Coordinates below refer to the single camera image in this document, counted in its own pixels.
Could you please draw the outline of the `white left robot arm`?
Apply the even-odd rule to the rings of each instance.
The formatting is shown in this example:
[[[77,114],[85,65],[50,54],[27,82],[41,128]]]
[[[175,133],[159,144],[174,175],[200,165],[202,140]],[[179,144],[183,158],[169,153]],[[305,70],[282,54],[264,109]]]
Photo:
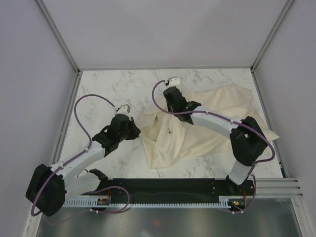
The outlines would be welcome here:
[[[77,174],[115,151],[122,141],[135,140],[139,134],[140,129],[132,117],[116,114],[110,125],[94,135],[77,155],[51,166],[37,166],[25,194],[32,203],[31,215],[37,216],[35,209],[38,209],[40,213],[52,216],[69,198],[89,192],[104,194],[108,189],[106,180],[92,172],[82,177]]]

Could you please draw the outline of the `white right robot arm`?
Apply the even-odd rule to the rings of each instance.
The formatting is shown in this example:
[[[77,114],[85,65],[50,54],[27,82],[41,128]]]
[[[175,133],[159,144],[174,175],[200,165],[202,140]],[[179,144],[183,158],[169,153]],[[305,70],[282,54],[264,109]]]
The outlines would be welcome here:
[[[163,96],[168,112],[180,121],[211,129],[230,140],[236,160],[227,177],[226,190],[232,195],[241,192],[255,161],[268,146],[257,121],[250,116],[245,119],[230,118],[210,111],[201,103],[188,102],[174,86],[166,89]]]

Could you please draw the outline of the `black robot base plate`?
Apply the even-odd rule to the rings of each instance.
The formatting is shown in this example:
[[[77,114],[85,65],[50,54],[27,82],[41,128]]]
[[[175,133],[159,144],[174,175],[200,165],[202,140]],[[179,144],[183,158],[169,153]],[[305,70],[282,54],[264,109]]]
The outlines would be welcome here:
[[[116,178],[102,181],[90,195],[106,195],[116,201],[127,202],[127,194],[118,188],[125,188],[133,201],[185,202],[215,201],[220,196],[250,197],[254,194],[254,184],[246,180],[236,185],[228,179],[213,178]]]

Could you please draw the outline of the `cream satin pillowcase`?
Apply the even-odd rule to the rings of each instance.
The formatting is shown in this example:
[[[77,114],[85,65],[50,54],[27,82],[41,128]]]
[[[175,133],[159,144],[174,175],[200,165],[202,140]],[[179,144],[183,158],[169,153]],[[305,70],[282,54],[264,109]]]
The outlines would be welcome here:
[[[256,119],[269,141],[279,138],[259,116],[249,89],[229,85],[185,93],[184,97],[226,116],[239,119],[251,116]],[[160,111],[155,105],[148,107],[138,117],[136,124],[141,130],[140,138],[150,169],[170,167],[181,158],[232,154],[228,138],[208,128],[181,122],[177,117]]]

